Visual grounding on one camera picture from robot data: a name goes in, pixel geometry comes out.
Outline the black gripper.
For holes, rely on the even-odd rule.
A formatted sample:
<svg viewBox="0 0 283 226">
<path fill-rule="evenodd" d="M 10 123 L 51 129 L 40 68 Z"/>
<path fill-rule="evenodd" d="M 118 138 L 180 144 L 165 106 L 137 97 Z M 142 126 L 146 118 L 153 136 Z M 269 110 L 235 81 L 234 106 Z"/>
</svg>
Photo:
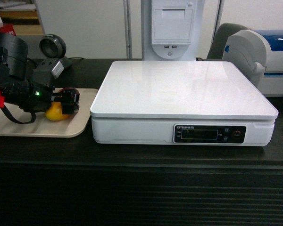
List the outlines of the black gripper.
<svg viewBox="0 0 283 226">
<path fill-rule="evenodd" d="M 44 112 L 51 101 L 62 103 L 62 114 L 74 114 L 79 111 L 79 91 L 62 89 L 54 92 L 51 72 L 35 69 L 30 79 L 9 83 L 3 90 L 5 101 L 18 106 L 25 112 Z"/>
</svg>

